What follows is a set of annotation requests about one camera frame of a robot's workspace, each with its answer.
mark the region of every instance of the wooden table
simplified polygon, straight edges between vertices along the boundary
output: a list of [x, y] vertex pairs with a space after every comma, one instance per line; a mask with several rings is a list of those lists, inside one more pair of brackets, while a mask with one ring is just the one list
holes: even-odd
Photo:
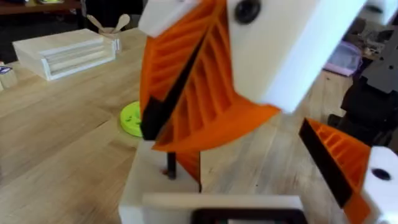
[[[121, 38], [116, 61], [53, 82], [11, 64], [19, 84], [0, 93], [2, 224], [119, 223], [118, 201], [140, 139], [120, 130], [118, 114], [138, 100], [145, 36], [134, 29]], [[311, 223], [343, 223], [297, 133], [304, 116], [326, 122], [330, 113], [342, 114], [350, 84], [322, 72], [294, 115], [204, 152], [204, 191], [298, 194]]]

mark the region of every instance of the pink object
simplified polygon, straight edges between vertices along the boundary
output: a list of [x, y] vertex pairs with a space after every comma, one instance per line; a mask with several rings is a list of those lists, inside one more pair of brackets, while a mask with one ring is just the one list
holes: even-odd
[[342, 41], [323, 68], [348, 77], [359, 68], [361, 61], [361, 50], [353, 44]]

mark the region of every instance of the black screw hole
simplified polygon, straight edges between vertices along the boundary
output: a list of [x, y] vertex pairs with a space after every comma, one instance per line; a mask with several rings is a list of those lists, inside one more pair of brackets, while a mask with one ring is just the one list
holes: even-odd
[[391, 180], [391, 175], [384, 169], [375, 168], [372, 169], [372, 173], [381, 180]]
[[383, 10], [381, 10], [381, 8], [379, 8], [379, 7], [377, 7], [377, 6], [365, 6], [365, 8], [366, 8], [368, 11], [373, 12], [373, 13], [380, 13], [380, 14], [383, 13]]
[[260, 0], [242, 0], [235, 7], [235, 19], [240, 24], [250, 24], [261, 11]]

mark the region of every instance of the green lid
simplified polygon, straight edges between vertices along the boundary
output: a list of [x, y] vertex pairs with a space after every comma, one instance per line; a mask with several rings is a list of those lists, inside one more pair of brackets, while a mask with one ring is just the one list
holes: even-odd
[[127, 105], [120, 112], [120, 125], [125, 132], [133, 136], [142, 137], [141, 128], [139, 127], [141, 124], [139, 113], [139, 102]]

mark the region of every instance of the orange 3d printed part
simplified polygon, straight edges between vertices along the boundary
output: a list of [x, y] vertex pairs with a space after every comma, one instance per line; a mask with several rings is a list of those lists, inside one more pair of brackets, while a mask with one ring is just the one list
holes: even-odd
[[363, 223], [370, 213], [361, 190], [371, 148], [311, 119], [304, 121], [300, 137], [350, 223]]
[[175, 25], [147, 40], [141, 75], [144, 139], [176, 152], [199, 180], [199, 152], [232, 141], [279, 112], [233, 88], [226, 1], [202, 1]]

